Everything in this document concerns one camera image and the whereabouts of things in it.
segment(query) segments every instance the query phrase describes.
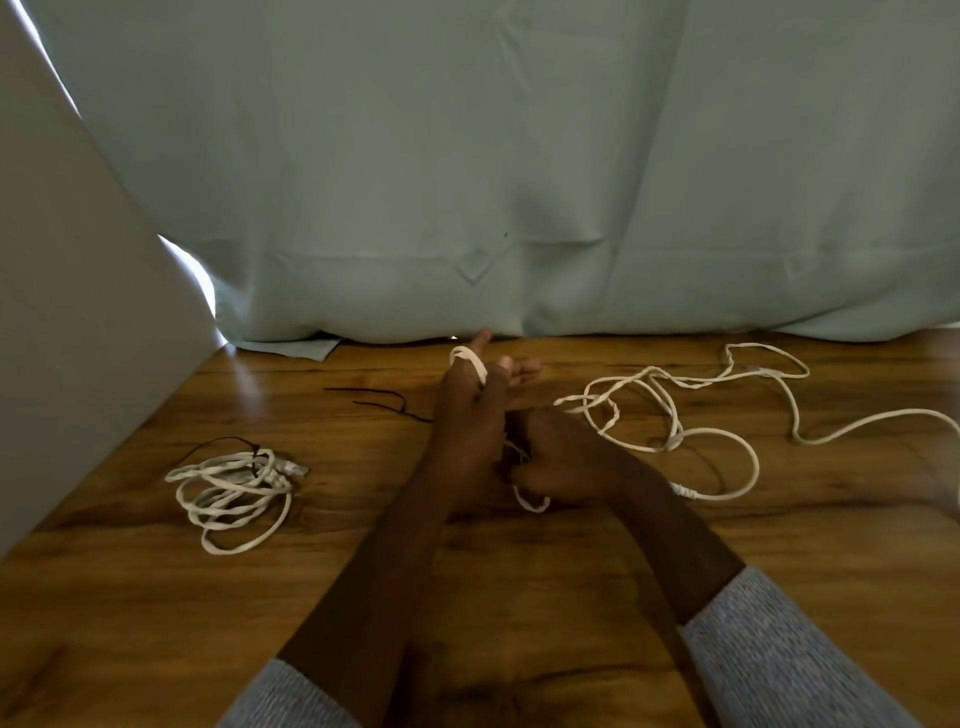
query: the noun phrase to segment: left hand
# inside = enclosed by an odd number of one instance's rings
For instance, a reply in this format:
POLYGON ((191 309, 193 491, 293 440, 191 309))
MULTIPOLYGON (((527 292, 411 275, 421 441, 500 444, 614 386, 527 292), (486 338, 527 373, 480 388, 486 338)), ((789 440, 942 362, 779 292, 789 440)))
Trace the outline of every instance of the left hand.
MULTIPOLYGON (((469 347, 482 358, 492 336, 484 328, 469 347)), ((440 383, 433 431, 422 464, 454 487, 487 471, 500 459, 510 386, 528 381, 539 372, 537 359, 501 356, 488 365, 487 384, 481 389, 473 365, 465 359, 454 361, 440 383)))

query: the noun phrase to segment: hand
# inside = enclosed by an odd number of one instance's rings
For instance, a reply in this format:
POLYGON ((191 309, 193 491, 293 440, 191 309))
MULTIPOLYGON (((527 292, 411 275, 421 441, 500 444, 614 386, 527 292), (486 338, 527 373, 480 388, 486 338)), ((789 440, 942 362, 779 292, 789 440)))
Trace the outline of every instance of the hand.
POLYGON ((609 502, 638 482, 666 482, 657 470, 561 409, 508 412, 507 436, 530 453, 529 462, 508 464, 509 482, 560 502, 595 498, 609 502))
MULTIPOLYGON (((492 332, 484 328, 469 347, 483 357, 491 338, 492 332)), ((537 359, 514 361, 501 356, 488 368, 487 384, 481 389, 473 365, 465 359, 454 361, 440 383, 433 430, 421 466, 455 486, 488 470, 503 446, 510 386, 539 372, 537 359)))

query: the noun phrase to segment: white wall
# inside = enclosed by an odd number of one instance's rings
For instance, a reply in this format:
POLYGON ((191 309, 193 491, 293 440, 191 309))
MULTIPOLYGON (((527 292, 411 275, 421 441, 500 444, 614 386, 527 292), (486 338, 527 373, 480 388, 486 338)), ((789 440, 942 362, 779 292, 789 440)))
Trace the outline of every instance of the white wall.
POLYGON ((3 0, 0 252, 2 554, 218 346, 3 0))

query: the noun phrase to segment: white rope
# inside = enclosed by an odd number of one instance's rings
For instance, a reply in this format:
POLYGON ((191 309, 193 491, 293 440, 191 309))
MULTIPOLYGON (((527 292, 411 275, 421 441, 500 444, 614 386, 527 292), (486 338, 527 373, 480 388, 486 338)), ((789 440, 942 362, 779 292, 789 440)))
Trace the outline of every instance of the white rope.
MULTIPOLYGON (((470 364, 473 365, 473 368, 477 371, 477 378, 480 379, 480 386, 483 386, 487 383, 487 367, 484 366, 484 363, 480 360, 480 357, 473 353, 473 349, 469 349, 468 347, 454 347, 450 352, 450 364, 452 365, 456 359, 466 359, 470 364)), ((521 448, 518 448, 516 445, 510 442, 506 435, 503 436, 503 444, 520 456, 521 463, 525 463, 530 459, 530 456, 521 448)), ((523 506, 524 510, 530 511, 531 513, 543 513, 543 511, 550 507, 550 498, 545 497, 543 499, 543 503, 540 505, 534 505, 525 497, 523 497, 516 485, 513 486, 513 488, 516 502, 523 506)))
MULTIPOLYGON (((452 362, 453 358, 457 356, 460 358, 467 359, 470 361, 473 366, 477 369, 477 374, 480 376, 480 381, 484 382, 486 380, 486 369, 483 368, 483 362, 481 362, 476 354, 466 347, 457 347, 450 353, 450 360, 452 362)), ((670 485, 673 488, 674 492, 680 496, 688 498, 696 498, 700 500, 733 500, 734 498, 740 497, 748 493, 755 485, 757 480, 760 477, 760 461, 756 457, 756 451, 753 447, 744 440, 742 437, 737 435, 734 432, 729 432, 725 429, 718 429, 716 427, 692 427, 691 429, 684 429, 683 425, 680 422, 680 415, 677 412, 677 405, 673 401, 673 398, 670 397, 669 393, 664 389, 663 385, 660 383, 663 380, 673 382, 678 387, 684 389, 702 389, 704 387, 709 387, 711 384, 717 384, 718 382, 724 381, 734 381, 735 379, 743 379, 748 376, 764 376, 770 379, 773 379, 780 387, 783 389, 783 392, 787 396, 787 400, 790 403, 790 412, 792 415, 792 425, 790 427, 790 436, 795 443, 798 445, 823 445, 832 440, 836 440, 838 437, 846 435, 848 432, 862 427, 863 425, 868 425, 870 423, 879 422, 880 420, 889 420, 893 417, 905 417, 908 415, 926 415, 928 417, 935 417, 938 420, 942 420, 953 428, 953 431, 956 432, 957 436, 960 437, 960 425, 957 424, 951 417, 948 417, 943 412, 937 412, 933 409, 919 409, 919 408, 910 408, 910 409, 897 409, 890 412, 880 412, 875 415, 870 415, 869 417, 864 417, 860 420, 857 420, 854 423, 841 427, 835 432, 830 433, 824 437, 816 439, 806 439, 800 434, 800 409, 797 406, 797 400, 793 396, 793 392, 790 391, 790 387, 787 386, 787 379, 805 379, 810 376, 810 369, 807 367, 800 359, 792 354, 785 352, 782 349, 777 347, 770 346, 769 344, 758 344, 758 343, 747 343, 747 344, 728 344, 724 347, 724 363, 726 367, 723 372, 717 376, 675 376, 671 375, 669 372, 666 372, 660 367, 650 366, 644 369, 641 372, 638 372, 632 376, 601 376, 598 379, 595 379, 584 389, 582 395, 571 395, 569 397, 561 397, 554 402, 555 405, 563 404, 568 401, 578 401, 580 403, 579 407, 574 407, 571 410, 567 410, 571 413, 583 413, 584 417, 587 418, 587 422, 590 424, 593 429, 597 431, 599 435, 606 438, 612 443, 616 443, 622 448, 636 450, 637 452, 668 452, 672 449, 675 449, 686 437, 690 435, 719 435, 721 437, 728 437, 731 440, 739 443, 750 456, 750 461, 753 467, 753 473, 747 482, 738 490, 733 491, 732 493, 725 493, 721 495, 710 495, 705 493, 700 493, 691 488, 686 488, 679 483, 671 482, 670 485), (751 367, 747 371, 743 372, 733 372, 735 367, 735 362, 733 361, 733 350, 734 349, 766 349, 769 352, 778 353, 781 356, 786 357, 794 364, 800 368, 799 373, 788 374, 787 372, 781 372, 776 369, 766 369, 764 367, 751 367), (603 394, 594 395, 590 393, 590 390, 597 384, 609 383, 610 386, 607 388, 603 394), (654 401, 660 406, 660 409, 666 414, 670 419, 670 431, 667 435, 666 442, 661 447, 649 447, 643 445, 634 445, 632 443, 626 443, 622 440, 617 440, 612 435, 608 434, 608 431, 616 425, 617 421, 620 419, 620 408, 617 406, 616 402, 613 400, 612 395, 619 389, 627 386, 628 384, 634 384, 640 389, 647 392, 654 401), (597 407, 604 402, 608 403, 613 410, 612 416, 603 424, 603 426, 598 425, 590 414, 590 410, 593 407, 597 407)), ((960 489, 957 492, 957 502, 960 504, 960 489)))
POLYGON ((206 552, 225 555, 249 551, 280 528, 293 500, 293 487, 286 475, 306 473, 304 466, 276 457, 271 449, 261 449, 256 455, 236 452, 211 457, 199 465, 185 465, 170 471, 166 481, 182 481, 177 488, 177 503, 186 511, 190 522, 204 530, 200 543, 206 552), (209 483, 210 487, 187 499, 186 488, 197 478, 209 483), (231 505, 247 494, 257 498, 253 502, 231 505), (283 496, 283 510, 264 533, 237 548, 220 548, 210 542, 210 531, 229 531, 247 525, 262 515, 278 496, 283 496))

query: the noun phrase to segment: light green curtain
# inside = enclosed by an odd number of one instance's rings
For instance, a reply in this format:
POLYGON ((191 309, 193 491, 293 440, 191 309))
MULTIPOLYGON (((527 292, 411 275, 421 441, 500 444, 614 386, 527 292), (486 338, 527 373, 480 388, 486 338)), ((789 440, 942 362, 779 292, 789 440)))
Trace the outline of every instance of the light green curtain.
POLYGON ((960 319, 956 0, 27 7, 231 340, 960 319))

